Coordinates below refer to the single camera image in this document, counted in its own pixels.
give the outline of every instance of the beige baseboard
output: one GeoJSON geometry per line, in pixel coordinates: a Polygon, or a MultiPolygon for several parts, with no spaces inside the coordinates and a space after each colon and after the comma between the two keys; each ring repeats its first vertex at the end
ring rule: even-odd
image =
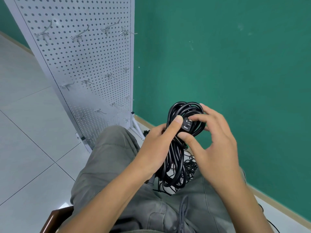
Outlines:
{"type": "Polygon", "coordinates": [[[29,54],[32,54],[32,51],[27,48],[26,46],[24,46],[23,44],[19,43],[18,41],[16,41],[15,39],[11,38],[9,35],[6,35],[4,32],[0,31],[0,35],[2,35],[4,38],[6,38],[7,40],[11,41],[12,43],[14,43],[15,45],[18,45],[20,48],[22,48],[23,50],[25,50],[26,52],[28,52],[29,54]]]}
{"type": "MultiPolygon", "coordinates": [[[[153,125],[151,125],[150,123],[148,123],[147,121],[145,121],[141,117],[138,117],[137,115],[135,115],[135,119],[136,119],[136,121],[140,122],[142,125],[146,126],[149,129],[152,129],[154,127],[153,125]]],[[[286,208],[282,204],[278,203],[274,199],[271,199],[270,197],[266,196],[264,193],[260,192],[259,190],[255,189],[254,187],[252,187],[250,185],[248,185],[248,186],[255,196],[262,199],[266,203],[270,204],[272,207],[274,207],[277,210],[279,210],[280,212],[284,213],[285,215],[287,215],[291,219],[295,220],[296,222],[298,222],[302,226],[311,230],[311,222],[304,219],[302,216],[298,215],[297,213],[294,213],[293,211],[289,210],[288,208],[286,208]]]]}

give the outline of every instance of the person's right hand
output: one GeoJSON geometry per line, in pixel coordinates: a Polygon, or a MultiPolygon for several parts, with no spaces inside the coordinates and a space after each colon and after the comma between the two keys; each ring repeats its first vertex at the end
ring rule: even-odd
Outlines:
{"type": "Polygon", "coordinates": [[[191,148],[202,175],[216,191],[227,190],[243,181],[239,169],[238,149],[229,125],[223,115],[200,104],[206,114],[189,117],[192,121],[207,124],[205,130],[212,134],[212,144],[206,150],[189,133],[181,132],[178,137],[191,148]]]}

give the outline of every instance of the white perforated panel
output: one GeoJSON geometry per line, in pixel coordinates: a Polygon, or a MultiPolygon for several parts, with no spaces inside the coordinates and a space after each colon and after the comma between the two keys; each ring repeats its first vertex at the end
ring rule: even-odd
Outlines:
{"type": "Polygon", "coordinates": [[[89,144],[109,125],[128,128],[131,0],[14,1],[89,144]]]}

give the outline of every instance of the drawstring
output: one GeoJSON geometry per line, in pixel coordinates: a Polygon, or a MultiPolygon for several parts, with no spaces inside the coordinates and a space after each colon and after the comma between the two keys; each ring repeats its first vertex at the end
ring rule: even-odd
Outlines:
{"type": "Polygon", "coordinates": [[[179,225],[177,229],[177,233],[184,233],[184,221],[185,221],[185,216],[188,211],[188,196],[185,195],[183,199],[181,200],[180,206],[179,206],[179,225]]]}

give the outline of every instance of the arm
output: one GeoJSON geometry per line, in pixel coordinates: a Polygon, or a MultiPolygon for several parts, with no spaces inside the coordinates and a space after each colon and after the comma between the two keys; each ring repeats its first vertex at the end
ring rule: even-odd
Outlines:
{"type": "Polygon", "coordinates": [[[166,124],[151,129],[134,161],[59,233],[109,232],[134,194],[164,162],[182,121],[182,117],[177,116],[163,134],[166,124]]]}
{"type": "Polygon", "coordinates": [[[201,104],[206,114],[190,116],[207,124],[212,144],[206,150],[190,134],[178,134],[191,148],[198,167],[222,199],[238,233],[273,233],[258,203],[244,183],[238,161],[238,149],[225,118],[201,104]]]}

